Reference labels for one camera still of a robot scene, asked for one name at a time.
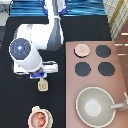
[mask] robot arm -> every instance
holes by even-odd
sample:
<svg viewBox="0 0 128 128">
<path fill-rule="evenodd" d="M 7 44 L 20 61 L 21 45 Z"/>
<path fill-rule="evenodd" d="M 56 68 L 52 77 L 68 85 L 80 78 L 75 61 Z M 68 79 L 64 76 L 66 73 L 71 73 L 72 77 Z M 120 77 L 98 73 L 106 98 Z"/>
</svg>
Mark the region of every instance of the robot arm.
<svg viewBox="0 0 128 128">
<path fill-rule="evenodd" d="M 16 30 L 9 52 L 14 60 L 14 73 L 40 78 L 58 72 L 54 61 L 43 62 L 37 50 L 56 51 L 63 45 L 57 0 L 46 0 L 49 24 L 22 24 Z"/>
</svg>

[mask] pink table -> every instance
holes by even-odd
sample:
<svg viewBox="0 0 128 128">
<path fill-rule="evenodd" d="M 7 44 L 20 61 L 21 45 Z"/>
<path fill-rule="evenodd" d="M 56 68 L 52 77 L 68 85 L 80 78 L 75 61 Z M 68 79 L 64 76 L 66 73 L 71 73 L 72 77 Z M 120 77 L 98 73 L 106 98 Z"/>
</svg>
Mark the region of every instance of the pink table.
<svg viewBox="0 0 128 128">
<path fill-rule="evenodd" d="M 90 53 L 85 58 L 79 58 L 74 54 L 77 44 L 86 44 Z M 107 45 L 111 48 L 111 55 L 106 58 L 99 57 L 95 50 L 98 45 Z M 106 77 L 99 73 L 98 65 L 101 62 L 110 62 L 115 67 L 115 73 Z M 87 62 L 91 67 L 88 76 L 80 77 L 75 73 L 75 65 L 78 62 Z M 66 128 L 90 128 L 78 117 L 75 103 L 81 90 L 86 87 L 100 87 L 113 97 L 115 103 L 125 99 L 126 87 L 122 75 L 115 42 L 113 41 L 77 41 L 66 43 Z M 116 112 L 113 122 L 106 128 L 128 128 L 128 111 Z"/>
</svg>

